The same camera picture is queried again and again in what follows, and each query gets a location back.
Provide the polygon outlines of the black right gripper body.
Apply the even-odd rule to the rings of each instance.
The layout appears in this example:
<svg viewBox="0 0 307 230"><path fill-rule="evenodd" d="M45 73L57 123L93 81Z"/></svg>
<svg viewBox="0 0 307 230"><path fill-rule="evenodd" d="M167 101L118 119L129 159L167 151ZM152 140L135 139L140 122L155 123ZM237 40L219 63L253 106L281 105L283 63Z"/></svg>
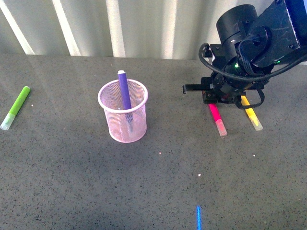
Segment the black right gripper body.
<svg viewBox="0 0 307 230"><path fill-rule="evenodd" d="M221 45L202 44L200 47L200 61L203 64L207 63L205 58L212 58L212 63L208 64L207 67L216 67L220 71L229 74L247 77L246 72L236 58L230 62L226 61ZM235 80L214 71L210 77L201 79L201 85L205 87L205 90L202 91L203 102L205 104L242 104L241 97L246 95L246 90L257 90L260 96L259 104L262 104L264 102L262 90L267 83L269 83L269 80L253 82Z"/></svg>

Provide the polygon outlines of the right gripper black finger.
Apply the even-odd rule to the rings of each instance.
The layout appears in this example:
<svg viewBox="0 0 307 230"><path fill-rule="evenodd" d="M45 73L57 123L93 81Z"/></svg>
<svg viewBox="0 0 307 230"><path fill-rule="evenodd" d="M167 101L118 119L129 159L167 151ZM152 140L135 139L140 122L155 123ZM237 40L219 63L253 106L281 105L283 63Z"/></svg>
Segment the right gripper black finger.
<svg viewBox="0 0 307 230"><path fill-rule="evenodd" d="M210 85L205 84L184 84L182 86L183 94L186 94L187 92L193 92L193 91L205 91L205 92L211 92L212 88Z"/></svg>

